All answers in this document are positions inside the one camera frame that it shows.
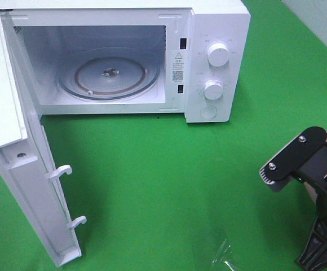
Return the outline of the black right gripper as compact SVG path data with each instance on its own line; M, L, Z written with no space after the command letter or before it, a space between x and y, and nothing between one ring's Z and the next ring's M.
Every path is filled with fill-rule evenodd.
M292 176L316 192L318 216L297 263L303 270L323 270L327 268L327 143L297 143L293 149Z

